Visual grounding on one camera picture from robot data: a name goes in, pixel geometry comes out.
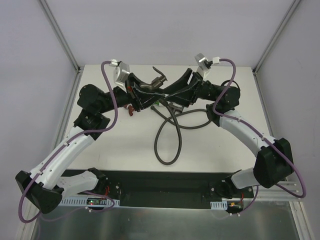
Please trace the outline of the grey metal faucet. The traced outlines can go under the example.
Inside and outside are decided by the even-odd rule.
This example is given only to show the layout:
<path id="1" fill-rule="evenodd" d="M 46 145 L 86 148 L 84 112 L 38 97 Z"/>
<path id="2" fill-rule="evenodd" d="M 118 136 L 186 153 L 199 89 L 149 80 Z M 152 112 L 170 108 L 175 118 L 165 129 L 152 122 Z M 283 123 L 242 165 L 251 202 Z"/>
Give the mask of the grey metal faucet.
<path id="1" fill-rule="evenodd" d="M 157 72 L 159 74 L 159 76 L 154 78 L 151 81 L 151 83 L 141 83 L 139 86 L 142 89 L 154 91 L 154 90 L 159 89 L 164 84 L 164 82 L 167 81 L 167 77 L 164 75 L 164 73 L 162 71 L 157 69 L 155 66 L 153 66 L 152 68 L 155 72 Z"/>

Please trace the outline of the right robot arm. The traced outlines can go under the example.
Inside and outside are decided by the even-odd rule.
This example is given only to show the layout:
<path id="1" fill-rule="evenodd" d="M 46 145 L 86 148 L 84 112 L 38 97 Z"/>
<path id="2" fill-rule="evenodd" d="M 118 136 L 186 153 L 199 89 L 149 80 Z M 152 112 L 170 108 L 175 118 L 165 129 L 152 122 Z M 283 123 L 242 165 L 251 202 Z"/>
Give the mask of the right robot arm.
<path id="1" fill-rule="evenodd" d="M 249 186 L 260 185 L 269 189 L 293 173 L 293 155 L 289 141 L 259 132 L 235 109 L 240 103 L 239 86 L 228 87 L 226 82 L 221 85 L 212 84 L 189 68 L 163 92 L 168 101 L 184 107 L 198 99 L 211 101 L 211 104 L 206 105 L 208 119 L 234 135 L 255 156 L 253 167 L 237 171 L 225 184 L 228 196 L 237 197 L 243 188 Z"/>

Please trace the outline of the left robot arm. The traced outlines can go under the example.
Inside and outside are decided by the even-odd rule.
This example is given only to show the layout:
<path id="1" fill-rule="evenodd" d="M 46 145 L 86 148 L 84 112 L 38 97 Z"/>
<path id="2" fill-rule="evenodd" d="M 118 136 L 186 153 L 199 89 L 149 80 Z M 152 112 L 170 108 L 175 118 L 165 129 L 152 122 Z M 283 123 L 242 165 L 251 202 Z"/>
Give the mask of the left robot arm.
<path id="1" fill-rule="evenodd" d="M 40 213 L 48 214 L 72 195 L 85 191 L 104 194 L 107 178 L 94 167 L 70 177 L 62 174 L 82 151 L 115 126 L 119 108 L 132 105 L 137 111 L 144 110 L 165 98 L 161 86 L 166 80 L 160 75 L 145 83 L 133 73 L 125 73 L 117 77 L 116 87 L 107 84 L 108 92 L 93 84 L 83 86 L 77 102 L 82 110 L 64 140 L 35 168 L 16 175 L 22 198 L 28 199 Z"/>

